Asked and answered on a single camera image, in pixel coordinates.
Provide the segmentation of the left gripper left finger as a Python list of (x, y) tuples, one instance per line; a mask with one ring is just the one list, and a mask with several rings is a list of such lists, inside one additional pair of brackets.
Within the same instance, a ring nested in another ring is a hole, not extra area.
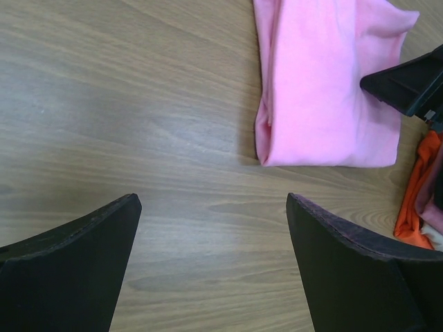
[(127, 194), (1, 247), (1, 330), (108, 331), (141, 211)]

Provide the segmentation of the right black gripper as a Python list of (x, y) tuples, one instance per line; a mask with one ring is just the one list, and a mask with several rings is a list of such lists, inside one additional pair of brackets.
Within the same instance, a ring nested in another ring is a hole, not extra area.
[(424, 116), (430, 130), (442, 133), (441, 46), (403, 64), (366, 75), (360, 87), (405, 116)]

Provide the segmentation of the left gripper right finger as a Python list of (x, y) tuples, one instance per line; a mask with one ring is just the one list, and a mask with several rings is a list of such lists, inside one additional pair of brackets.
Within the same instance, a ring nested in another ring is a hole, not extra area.
[(441, 331), (442, 253), (342, 219), (303, 196), (286, 203), (316, 331)]

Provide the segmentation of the pink t shirt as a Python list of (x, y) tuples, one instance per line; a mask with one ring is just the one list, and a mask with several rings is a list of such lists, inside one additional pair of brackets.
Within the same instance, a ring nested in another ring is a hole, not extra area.
[(417, 11), (388, 1), (255, 1), (262, 97), (260, 164), (388, 167), (401, 116), (361, 90), (361, 78), (398, 65)]

